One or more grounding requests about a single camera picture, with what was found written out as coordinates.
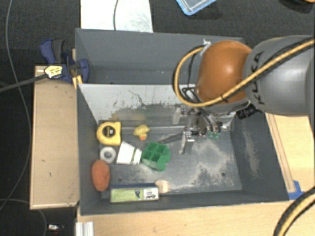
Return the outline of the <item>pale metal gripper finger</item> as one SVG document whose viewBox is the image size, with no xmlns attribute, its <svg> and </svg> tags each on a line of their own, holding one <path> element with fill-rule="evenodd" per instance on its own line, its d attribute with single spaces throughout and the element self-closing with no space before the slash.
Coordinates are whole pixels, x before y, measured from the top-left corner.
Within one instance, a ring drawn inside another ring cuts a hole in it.
<svg viewBox="0 0 315 236">
<path fill-rule="evenodd" d="M 195 138 L 193 133 L 191 131 L 184 131 L 182 134 L 179 154 L 191 154 L 194 142 Z"/>
<path fill-rule="evenodd" d="M 180 120 L 187 116 L 187 108 L 186 106 L 176 107 L 173 115 L 172 115 L 172 123 L 179 124 Z"/>
</svg>

